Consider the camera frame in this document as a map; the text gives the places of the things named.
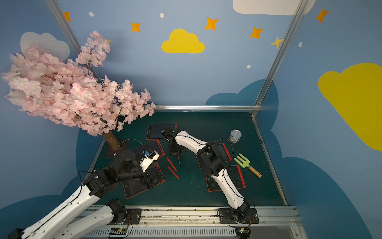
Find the red tablet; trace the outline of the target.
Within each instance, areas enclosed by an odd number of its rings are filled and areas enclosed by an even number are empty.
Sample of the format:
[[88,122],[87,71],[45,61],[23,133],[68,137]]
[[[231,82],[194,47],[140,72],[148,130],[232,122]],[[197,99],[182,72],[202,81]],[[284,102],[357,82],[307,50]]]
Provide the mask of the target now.
[[232,157],[230,156],[229,151],[228,151],[225,143],[219,143],[219,144],[216,144],[215,146],[217,147],[218,151],[221,154],[222,161],[226,165],[228,165],[232,161]]
[[165,123],[165,124],[150,124],[148,126],[148,131],[146,135],[147,140],[162,140],[166,139],[163,136],[162,131],[169,128],[171,130],[175,130],[178,127],[176,123]]
[[151,140],[149,143],[144,144],[143,146],[139,146],[131,149],[130,151],[134,152],[136,156],[140,155],[144,151],[148,151],[149,149],[153,151],[157,151],[159,153],[159,157],[165,156],[164,149],[160,140]]
[[[227,172],[230,179],[232,180],[233,184],[235,185],[237,189],[246,188],[246,184],[245,184],[240,166],[238,165],[227,166]],[[221,188],[219,187],[218,183],[211,177],[206,176],[206,183],[207,183],[208,192],[221,191]]]
[[[146,172],[148,172],[150,175],[163,175],[162,170],[158,163],[154,163],[153,165],[151,165],[146,170]],[[131,181],[124,181],[123,189],[124,189],[125,198],[127,200],[149,190],[146,187],[145,182],[142,183],[138,179],[131,180]]]

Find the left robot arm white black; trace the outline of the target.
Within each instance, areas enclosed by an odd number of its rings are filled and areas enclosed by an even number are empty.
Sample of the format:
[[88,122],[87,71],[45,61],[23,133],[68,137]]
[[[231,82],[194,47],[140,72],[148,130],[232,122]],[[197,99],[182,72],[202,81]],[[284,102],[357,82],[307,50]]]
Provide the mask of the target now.
[[92,204],[118,188],[120,182],[139,180],[147,188],[154,187],[157,177],[147,172],[160,157],[149,149],[136,155],[130,150],[116,153],[113,162],[92,172],[81,186],[53,211],[26,229],[14,229],[9,239],[79,239],[109,223],[130,223],[127,208],[118,199],[109,201],[96,212],[74,221]]

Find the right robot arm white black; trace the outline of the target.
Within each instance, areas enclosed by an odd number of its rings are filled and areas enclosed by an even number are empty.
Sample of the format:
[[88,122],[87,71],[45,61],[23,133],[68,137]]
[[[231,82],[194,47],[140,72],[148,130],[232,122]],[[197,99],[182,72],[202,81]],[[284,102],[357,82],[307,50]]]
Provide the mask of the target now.
[[224,193],[230,206],[230,218],[239,223],[248,223],[251,219],[250,204],[230,179],[217,146],[214,143],[199,140],[185,130],[166,128],[162,130],[162,134],[169,142],[171,155],[180,155],[186,149],[195,153],[201,169],[219,185]]

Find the silver tin can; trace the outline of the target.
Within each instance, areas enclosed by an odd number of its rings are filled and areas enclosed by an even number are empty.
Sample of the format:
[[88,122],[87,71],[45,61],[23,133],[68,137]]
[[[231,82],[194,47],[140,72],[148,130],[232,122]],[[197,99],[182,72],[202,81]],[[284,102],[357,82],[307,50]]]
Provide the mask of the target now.
[[241,137],[242,137],[242,133],[241,133],[241,131],[239,131],[238,129],[233,129],[233,130],[230,132],[229,140],[230,140],[232,143],[237,143],[237,142],[239,142],[239,140],[241,139]]

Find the left circuit board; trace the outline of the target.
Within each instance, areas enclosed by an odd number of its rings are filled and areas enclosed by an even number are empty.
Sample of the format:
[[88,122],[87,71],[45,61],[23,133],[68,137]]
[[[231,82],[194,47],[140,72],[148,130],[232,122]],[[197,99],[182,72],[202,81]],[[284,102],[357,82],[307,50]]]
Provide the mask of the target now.
[[129,233],[129,229],[127,227],[117,227],[111,228],[108,233],[109,239],[123,239]]

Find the circuit board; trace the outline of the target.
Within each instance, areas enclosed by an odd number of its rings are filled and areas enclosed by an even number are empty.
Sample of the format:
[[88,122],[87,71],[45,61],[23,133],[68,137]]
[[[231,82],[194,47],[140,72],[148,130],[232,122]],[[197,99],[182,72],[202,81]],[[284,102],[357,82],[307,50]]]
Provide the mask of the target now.
[[129,229],[127,227],[117,227],[111,228],[108,233],[109,239],[123,239],[129,233]]
[[236,239],[249,239],[251,236],[251,229],[250,228],[235,228]]

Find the right circuit board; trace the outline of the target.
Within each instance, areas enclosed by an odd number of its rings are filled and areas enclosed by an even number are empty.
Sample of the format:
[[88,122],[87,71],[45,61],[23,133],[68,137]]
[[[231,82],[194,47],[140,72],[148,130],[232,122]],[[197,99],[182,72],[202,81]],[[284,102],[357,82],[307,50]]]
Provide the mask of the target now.
[[250,228],[235,228],[236,239],[249,239],[251,236],[251,229]]

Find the pink cherry blossom tree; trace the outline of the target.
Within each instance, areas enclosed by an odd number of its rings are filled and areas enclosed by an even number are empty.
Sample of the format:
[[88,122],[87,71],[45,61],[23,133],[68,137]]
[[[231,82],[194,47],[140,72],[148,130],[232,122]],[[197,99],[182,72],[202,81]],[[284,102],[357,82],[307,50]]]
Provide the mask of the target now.
[[102,135],[117,149],[112,132],[153,115],[156,106],[147,90],[135,92],[129,80],[94,76],[91,68],[101,66],[110,53],[99,32],[90,33],[80,50],[75,60],[66,61],[39,45],[13,55],[11,69],[2,74],[10,87],[6,98],[30,116]]

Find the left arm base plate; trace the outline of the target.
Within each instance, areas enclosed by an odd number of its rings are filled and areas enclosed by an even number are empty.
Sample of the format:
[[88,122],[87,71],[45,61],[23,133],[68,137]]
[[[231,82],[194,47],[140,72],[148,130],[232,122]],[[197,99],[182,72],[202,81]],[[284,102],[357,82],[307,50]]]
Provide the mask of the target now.
[[140,208],[127,208],[122,213],[122,218],[120,222],[118,222],[121,225],[139,225],[142,215],[142,209]]

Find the aluminium back rail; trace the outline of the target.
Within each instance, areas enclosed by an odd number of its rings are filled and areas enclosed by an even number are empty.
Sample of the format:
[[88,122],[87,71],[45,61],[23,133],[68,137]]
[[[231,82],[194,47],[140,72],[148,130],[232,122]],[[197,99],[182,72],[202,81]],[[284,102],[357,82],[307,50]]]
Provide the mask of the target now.
[[157,105],[156,111],[172,112],[193,112],[193,111],[214,111],[214,112],[236,112],[236,111],[260,111],[261,106],[241,106],[241,105]]

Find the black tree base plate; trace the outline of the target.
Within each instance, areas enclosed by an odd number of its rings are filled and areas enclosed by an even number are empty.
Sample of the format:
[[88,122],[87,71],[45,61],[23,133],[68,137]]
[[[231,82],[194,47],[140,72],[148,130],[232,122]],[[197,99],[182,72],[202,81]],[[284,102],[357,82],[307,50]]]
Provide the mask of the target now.
[[122,152],[123,150],[129,150],[129,142],[119,142],[116,139],[106,138],[105,144],[107,144],[105,157],[113,157],[115,154]]

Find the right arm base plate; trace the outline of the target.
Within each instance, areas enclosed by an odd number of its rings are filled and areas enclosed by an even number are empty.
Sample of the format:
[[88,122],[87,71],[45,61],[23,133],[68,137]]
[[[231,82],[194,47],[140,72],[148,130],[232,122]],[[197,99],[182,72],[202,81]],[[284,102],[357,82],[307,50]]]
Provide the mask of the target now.
[[231,208],[220,208],[217,211],[221,224],[259,224],[259,215],[255,208],[250,208],[248,212],[241,215]]

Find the aluminium rail frame front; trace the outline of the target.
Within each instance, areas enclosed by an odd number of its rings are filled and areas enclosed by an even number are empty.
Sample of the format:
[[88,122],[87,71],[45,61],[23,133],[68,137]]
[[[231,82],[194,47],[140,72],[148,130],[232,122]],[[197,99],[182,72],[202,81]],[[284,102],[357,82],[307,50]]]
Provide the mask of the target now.
[[[295,207],[258,207],[259,224],[221,224],[217,215],[220,208],[227,207],[159,207],[131,206],[142,209],[139,225],[109,223],[101,226],[80,239],[109,239],[111,228],[127,227],[133,238],[234,238],[235,228],[250,228],[250,239],[287,238],[305,239],[306,232]],[[80,220],[100,207],[91,206],[74,221]]]

